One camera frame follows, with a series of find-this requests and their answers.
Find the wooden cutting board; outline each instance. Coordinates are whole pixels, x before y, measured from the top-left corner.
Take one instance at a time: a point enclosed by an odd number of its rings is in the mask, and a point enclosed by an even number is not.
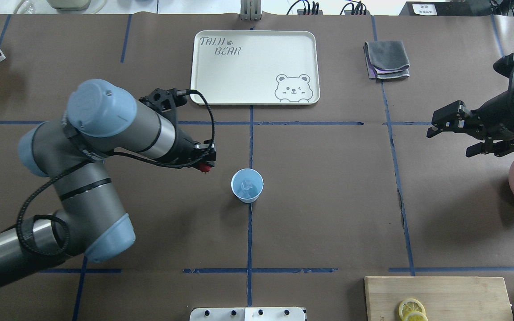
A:
[[[398,306],[418,299],[429,321],[511,321],[503,278],[476,276],[366,276],[369,321],[399,321]]]

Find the red tip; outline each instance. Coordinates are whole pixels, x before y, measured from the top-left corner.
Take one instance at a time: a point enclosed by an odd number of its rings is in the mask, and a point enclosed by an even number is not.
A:
[[[207,173],[208,171],[211,170],[211,166],[209,166],[208,164],[206,163],[199,163],[198,164],[198,170],[202,173]]]

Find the white label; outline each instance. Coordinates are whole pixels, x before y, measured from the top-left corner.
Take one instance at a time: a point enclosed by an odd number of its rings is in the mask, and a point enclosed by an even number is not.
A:
[[[433,4],[412,4],[414,13],[421,16],[437,16],[435,6]]]

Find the lemon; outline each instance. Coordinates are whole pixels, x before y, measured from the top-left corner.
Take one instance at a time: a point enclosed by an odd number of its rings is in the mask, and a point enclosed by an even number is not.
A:
[[[412,311],[418,311],[421,312],[424,316],[426,315],[426,309],[424,308],[424,305],[420,301],[410,297],[402,301],[398,307],[398,315],[400,315],[400,320],[404,320],[404,316]]]
[[[402,321],[428,321],[428,317],[420,311],[412,311],[405,315]]]

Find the blue cup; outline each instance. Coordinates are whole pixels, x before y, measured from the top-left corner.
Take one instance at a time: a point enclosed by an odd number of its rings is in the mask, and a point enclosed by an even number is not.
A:
[[[253,169],[237,171],[231,178],[231,191],[243,203],[253,203],[263,191],[263,177]]]

